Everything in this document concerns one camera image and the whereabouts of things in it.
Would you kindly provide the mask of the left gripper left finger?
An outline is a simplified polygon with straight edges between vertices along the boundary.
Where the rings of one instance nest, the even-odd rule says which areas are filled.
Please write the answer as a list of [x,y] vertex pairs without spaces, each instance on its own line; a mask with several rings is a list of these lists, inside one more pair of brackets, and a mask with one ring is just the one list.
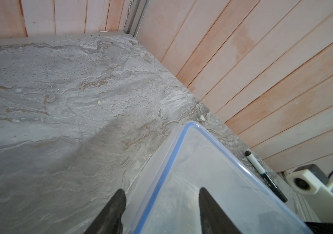
[[122,234],[121,218],[125,208],[125,191],[119,189],[85,230],[84,234]]

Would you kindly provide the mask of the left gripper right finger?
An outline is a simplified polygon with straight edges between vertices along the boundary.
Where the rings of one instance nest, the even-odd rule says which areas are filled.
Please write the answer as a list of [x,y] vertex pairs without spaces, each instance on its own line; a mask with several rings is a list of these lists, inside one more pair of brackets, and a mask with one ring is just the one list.
[[241,234],[204,187],[199,192],[199,209],[203,234]]

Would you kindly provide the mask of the clear lunch box blue rim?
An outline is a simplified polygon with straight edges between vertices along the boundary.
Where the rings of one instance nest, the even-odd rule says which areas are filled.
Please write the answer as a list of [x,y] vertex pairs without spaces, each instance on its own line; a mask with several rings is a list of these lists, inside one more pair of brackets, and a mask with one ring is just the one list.
[[200,234],[205,188],[243,234],[309,234],[311,230],[200,124],[173,129],[126,202],[126,234]]

